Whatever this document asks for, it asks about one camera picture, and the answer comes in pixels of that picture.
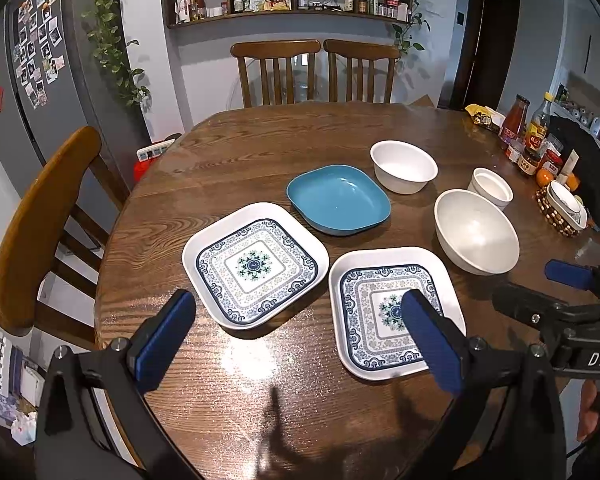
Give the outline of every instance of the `hanging plant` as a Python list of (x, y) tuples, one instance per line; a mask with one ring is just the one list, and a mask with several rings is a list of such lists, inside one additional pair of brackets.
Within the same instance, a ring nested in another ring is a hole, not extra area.
[(394, 25), (395, 31), (395, 46), (398, 47), (401, 53), (407, 54), (410, 48), (415, 48), (416, 50), (424, 50), (424, 47), (419, 44), (412, 42), (413, 39), (410, 30), (414, 25), (422, 25), (423, 23), (427, 25), (427, 28), (431, 30), (429, 26), (429, 22), (427, 20), (422, 19), (422, 13), (417, 12), (418, 6), (420, 5), (418, 0), (413, 0), (413, 4), (411, 6), (411, 12), (408, 15), (407, 22), (404, 25)]
[(87, 38), (94, 43), (93, 57), (115, 78), (120, 98), (126, 105), (139, 105), (150, 92), (146, 86), (136, 84), (134, 77), (144, 70), (131, 70), (125, 49), (130, 44), (140, 43), (131, 40), (125, 45), (122, 40), (122, 23), (118, 12), (120, 0), (93, 0), (93, 3), (94, 10), (82, 13), (83, 18), (95, 20), (94, 27), (87, 33)]

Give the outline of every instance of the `wooden dining table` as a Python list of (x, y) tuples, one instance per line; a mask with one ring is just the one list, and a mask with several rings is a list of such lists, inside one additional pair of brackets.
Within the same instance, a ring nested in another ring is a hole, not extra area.
[[(294, 210), (286, 185), (329, 164), (375, 178), (373, 143), (404, 140), (426, 150), (438, 176), (420, 192), (385, 190), (390, 217), (349, 237), (316, 232)], [(520, 259), (499, 276), (474, 276), (445, 255), (434, 227), (437, 196), (466, 189), (475, 168), (496, 171), (514, 193), (504, 210), (520, 240)], [(538, 332), (497, 313), (505, 280), (570, 301), (588, 292), (549, 282), (551, 258), (600, 264), (600, 235), (565, 238), (540, 213), (533, 178), (504, 156), (497, 136), (465, 112), (401, 104), (315, 103), (231, 110), (184, 135), (136, 185), (110, 236), (98, 280), (101, 345), (129, 337), (178, 288), (193, 292), (196, 320), (160, 387), (146, 401), (169, 437), (210, 480), (395, 479), (433, 434), (451, 400), (428, 372), (369, 382), (349, 373), (336, 350), (327, 279), (263, 326), (231, 332), (207, 313), (182, 266), (186, 241), (254, 202), (281, 205), (328, 250), (330, 264), (360, 249), (419, 246), (440, 257), (458, 295), (467, 335), (496, 348), (524, 348)], [(490, 436), (498, 392), (460, 462)]]

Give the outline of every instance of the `blue gripper pad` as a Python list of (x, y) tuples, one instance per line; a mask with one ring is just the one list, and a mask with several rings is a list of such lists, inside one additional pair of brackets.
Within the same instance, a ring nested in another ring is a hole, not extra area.
[(589, 290), (593, 284), (591, 269), (568, 264), (561, 260), (549, 260), (544, 266), (544, 275), (552, 282), (562, 283), (580, 290)]
[(417, 289), (404, 293), (402, 322), (418, 346), (440, 389), (458, 395), (462, 391), (460, 358), (435, 323), (440, 315)]
[(160, 385), (195, 319), (193, 295), (188, 290), (177, 290), (160, 312), (136, 331), (127, 353), (127, 365), (141, 394)]

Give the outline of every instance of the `wooden chair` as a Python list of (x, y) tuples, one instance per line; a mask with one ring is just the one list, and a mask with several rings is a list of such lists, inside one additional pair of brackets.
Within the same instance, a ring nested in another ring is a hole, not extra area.
[(282, 86), (280, 85), (280, 66), (278, 59), (286, 60), (286, 103), (294, 104), (294, 75), (291, 67), (291, 58), (300, 54), (309, 54), (309, 67), (307, 74), (307, 98), (314, 98), (315, 79), (315, 54), (320, 52), (320, 41), (317, 40), (284, 40), (284, 41), (251, 41), (248, 43), (235, 43), (231, 47), (231, 54), (238, 59), (240, 72), (240, 86), (242, 87), (242, 100), (245, 108), (251, 108), (251, 95), (249, 93), (249, 80), (247, 78), (247, 65), (245, 57), (260, 60), (260, 78), (262, 79), (262, 103), (270, 104), (269, 77), (267, 75), (267, 59), (273, 61), (274, 98), (277, 105), (282, 104)]
[(384, 85), (384, 102), (391, 101), (391, 90), (394, 86), (395, 60), (400, 58), (400, 51), (393, 45), (380, 45), (375, 43), (359, 43), (357, 41), (324, 40), (324, 49), (329, 53), (329, 101), (338, 101), (338, 71), (336, 68), (336, 54), (347, 58), (347, 101), (353, 99), (353, 66), (352, 59), (357, 59), (356, 66), (356, 101), (362, 101), (363, 78), (362, 61), (368, 61), (368, 75), (366, 81), (366, 100), (374, 101), (374, 61), (388, 59), (389, 65), (386, 72)]
[(94, 349), (94, 329), (38, 301), (38, 289), (53, 272), (95, 298), (96, 284), (56, 258), (62, 244), (92, 269), (100, 258), (64, 230), (69, 218), (104, 247), (109, 235), (75, 203), (80, 183), (91, 168), (119, 210), (128, 190), (100, 157), (100, 135), (91, 127), (77, 130), (48, 161), (20, 202), (0, 245), (0, 327), (24, 336), (37, 327), (82, 348)]

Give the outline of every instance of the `blue square dish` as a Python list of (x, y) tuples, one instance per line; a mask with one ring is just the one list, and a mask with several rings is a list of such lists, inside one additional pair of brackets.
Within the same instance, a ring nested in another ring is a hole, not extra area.
[(352, 166), (325, 166), (298, 175), (286, 186), (286, 196), (311, 227), (333, 236), (359, 233), (391, 213), (384, 191)]

